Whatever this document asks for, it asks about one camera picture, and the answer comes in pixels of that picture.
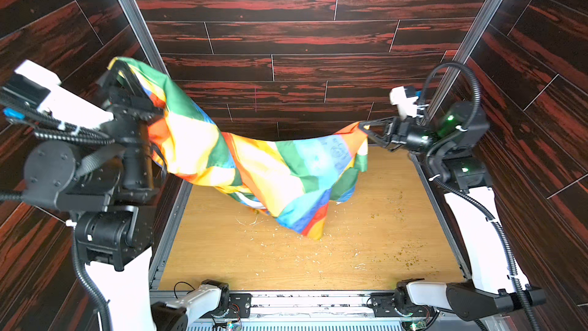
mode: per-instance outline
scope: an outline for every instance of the vent grille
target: vent grille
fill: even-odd
[[[370,325],[371,322],[362,321],[361,323],[342,322],[344,325],[333,325],[331,323],[328,326],[324,324],[313,325],[313,322],[309,321],[305,321],[304,325],[289,326],[285,326],[283,322],[275,323],[276,325],[271,325],[269,322],[264,322],[263,326],[243,325],[242,331],[403,331],[399,321],[389,321],[385,325],[382,325],[380,322],[378,322],[378,325]],[[200,324],[198,326],[190,326],[187,328],[187,331],[212,331],[212,325]]]

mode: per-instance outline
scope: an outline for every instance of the wooden floor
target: wooden floor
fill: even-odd
[[[412,277],[461,281],[407,153],[371,147],[368,156],[355,195],[330,203],[318,241],[214,188],[193,187],[159,289],[205,279],[250,291],[394,289]]]

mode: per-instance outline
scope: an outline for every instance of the cable tie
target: cable tie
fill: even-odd
[[[72,130],[72,131],[71,131],[71,133],[70,133],[70,135],[72,135],[72,136],[77,136],[77,135],[79,134],[79,131],[80,131],[81,129],[82,129],[82,128],[81,128],[80,126],[76,126],[76,127],[75,127],[75,130]]]

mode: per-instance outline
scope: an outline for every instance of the blue connector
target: blue connector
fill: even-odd
[[[25,114],[22,114],[22,113],[15,111],[15,110],[12,110],[9,107],[4,109],[4,115],[9,118],[15,118],[15,119],[21,119],[21,120],[25,119]]]

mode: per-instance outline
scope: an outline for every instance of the colorful cloth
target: colorful cloth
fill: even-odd
[[[358,123],[294,141],[224,133],[168,76],[124,57],[109,68],[115,60],[127,63],[153,104],[165,109],[165,117],[149,127],[149,138],[168,172],[215,187],[297,233],[320,239],[329,201],[347,201],[358,173],[367,170],[368,141]],[[163,162],[157,154],[152,158]]]

